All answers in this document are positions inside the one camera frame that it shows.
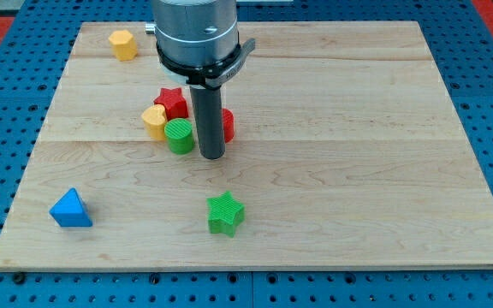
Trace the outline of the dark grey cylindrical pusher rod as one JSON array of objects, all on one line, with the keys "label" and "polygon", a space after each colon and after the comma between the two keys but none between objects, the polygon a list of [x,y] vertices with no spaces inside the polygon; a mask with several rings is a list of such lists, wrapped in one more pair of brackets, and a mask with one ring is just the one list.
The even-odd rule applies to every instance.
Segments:
[{"label": "dark grey cylindrical pusher rod", "polygon": [[225,152],[222,95],[220,89],[190,88],[200,153],[214,160]]}]

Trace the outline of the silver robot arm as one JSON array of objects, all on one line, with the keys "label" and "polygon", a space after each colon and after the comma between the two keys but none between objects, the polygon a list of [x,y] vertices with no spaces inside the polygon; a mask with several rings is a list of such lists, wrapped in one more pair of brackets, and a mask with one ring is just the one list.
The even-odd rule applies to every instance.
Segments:
[{"label": "silver robot arm", "polygon": [[157,53],[169,75],[190,88],[200,153],[225,152],[220,87],[241,68],[234,0],[152,0]]}]

